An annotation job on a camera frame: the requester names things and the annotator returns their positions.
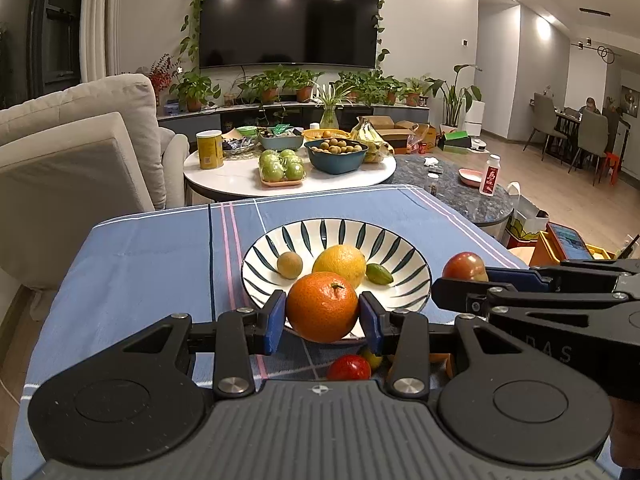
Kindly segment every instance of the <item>air vent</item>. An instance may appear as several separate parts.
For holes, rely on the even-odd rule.
[[[604,12],[604,10],[585,9],[584,7],[580,7],[580,10],[582,12],[587,12],[588,14],[597,14],[599,16],[611,17],[611,14],[609,12]]]

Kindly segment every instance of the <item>sofa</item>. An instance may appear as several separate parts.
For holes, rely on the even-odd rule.
[[[48,312],[89,231],[184,206],[186,136],[158,126],[142,74],[110,76],[0,110],[0,268]]]

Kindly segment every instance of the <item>phone screen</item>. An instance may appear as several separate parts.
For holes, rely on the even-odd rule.
[[[562,245],[562,250],[568,260],[591,260],[593,258],[578,231],[551,222],[548,225]]]

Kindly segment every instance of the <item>orange stool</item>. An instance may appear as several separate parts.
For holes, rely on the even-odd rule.
[[[611,174],[611,185],[613,186],[618,180],[618,170],[620,169],[620,157],[609,152],[607,152],[606,155],[607,155],[607,158],[605,158],[604,164],[602,165],[602,169],[600,170],[600,178],[602,178],[602,172],[605,171],[605,168],[613,167],[613,173]]]

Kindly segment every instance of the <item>pink stripe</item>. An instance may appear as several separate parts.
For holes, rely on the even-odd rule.
[[[240,273],[242,273],[242,251],[240,250],[240,237],[238,236],[238,226],[236,225],[236,214],[234,213],[234,206],[232,203],[229,203],[229,211],[231,211],[231,225],[234,228],[234,237],[236,238],[236,254],[238,255],[238,267],[240,269]],[[249,298],[242,288],[242,293],[244,295],[244,306],[250,306]],[[256,355],[255,359],[258,363],[258,370],[260,370],[260,377],[263,379],[267,378],[267,368],[264,366],[264,359],[261,355]]]
[[[475,242],[476,245],[483,248],[490,256],[494,257],[504,266],[512,267],[514,269],[518,268],[518,266],[514,264],[511,260],[508,260],[502,254],[500,254],[500,252],[497,249],[492,247],[489,243],[487,243],[487,241],[483,240],[478,234],[473,232],[463,221],[461,221],[455,215],[450,214],[446,209],[444,209],[442,206],[436,203],[433,200],[433,198],[430,198],[430,196],[426,194],[426,192],[424,192],[421,189],[418,189],[419,191],[422,191],[422,193],[418,193],[411,188],[407,188],[407,189],[411,191],[415,196],[417,196],[420,200],[422,200],[426,205],[436,210],[437,212],[441,213],[441,215],[445,216],[453,225],[455,225],[455,227],[457,227],[468,238],[470,238],[473,242]]]
[[[222,213],[222,234],[225,237],[225,258],[226,258],[226,284],[229,290],[229,301],[231,302],[231,310],[236,309],[236,298],[234,298],[234,282],[231,275],[231,254],[229,252],[229,240],[226,237],[226,220],[224,204],[220,208]]]

